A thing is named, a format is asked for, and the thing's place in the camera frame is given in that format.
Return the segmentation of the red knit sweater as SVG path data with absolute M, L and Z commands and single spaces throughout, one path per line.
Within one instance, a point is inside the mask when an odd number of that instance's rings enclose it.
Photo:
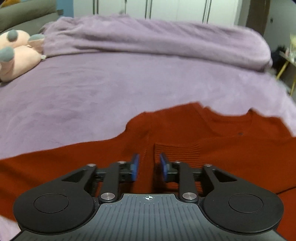
M 159 156 L 193 168 L 212 164 L 280 196 L 285 210 L 278 232 L 295 240 L 295 137 L 279 118 L 253 110 L 222 116 L 198 103 L 141 113 L 117 137 L 22 154 L 1 160 L 1 215 L 27 190 L 88 163 L 107 167 L 140 156 L 136 193 L 161 188 Z

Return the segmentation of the purple bed sheet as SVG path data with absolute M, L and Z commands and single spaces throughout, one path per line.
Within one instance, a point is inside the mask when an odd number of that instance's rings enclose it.
M 135 53 L 53 57 L 1 87 L 1 160 L 110 140 L 141 113 L 198 103 L 222 116 L 279 118 L 295 137 L 295 103 L 267 72 Z

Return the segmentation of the black clothing heap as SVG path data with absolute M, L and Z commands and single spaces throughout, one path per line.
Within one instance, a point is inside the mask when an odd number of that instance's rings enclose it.
M 277 49 L 272 51 L 272 53 L 271 53 L 271 58 L 273 60 L 272 67 L 276 71 L 279 71 L 285 63 L 285 59 L 283 57 L 281 57 L 280 52 L 284 53 L 286 51 L 286 49 L 287 49 L 286 46 L 279 45 L 277 47 Z

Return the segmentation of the white wardrobe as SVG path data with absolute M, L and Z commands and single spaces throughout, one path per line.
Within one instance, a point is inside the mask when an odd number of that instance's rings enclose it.
M 138 19 L 196 21 L 232 26 L 238 23 L 242 1 L 226 0 L 76 0 L 74 16 L 126 14 Z

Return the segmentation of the purple rumpled blanket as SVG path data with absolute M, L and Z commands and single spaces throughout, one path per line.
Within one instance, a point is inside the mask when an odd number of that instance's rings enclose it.
M 45 24 L 49 57 L 91 52 L 130 52 L 205 59 L 254 71 L 272 65 L 267 42 L 256 31 L 128 15 L 61 17 Z

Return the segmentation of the grey green headboard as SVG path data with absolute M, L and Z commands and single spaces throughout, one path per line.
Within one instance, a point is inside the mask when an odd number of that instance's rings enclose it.
M 1 8 L 1 33 L 15 29 L 33 35 L 58 18 L 56 1 L 22 1 Z

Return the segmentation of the pink plush toy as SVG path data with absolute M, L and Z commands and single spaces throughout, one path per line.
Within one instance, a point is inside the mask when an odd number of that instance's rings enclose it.
M 46 59 L 43 34 L 29 35 L 22 30 L 1 34 L 1 82 L 10 82 Z

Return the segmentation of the white bouquet on table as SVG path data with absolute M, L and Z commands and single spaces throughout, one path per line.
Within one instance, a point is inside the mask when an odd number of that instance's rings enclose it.
M 286 49 L 285 54 L 292 60 L 295 61 L 296 54 L 296 35 L 290 34 L 290 47 Z

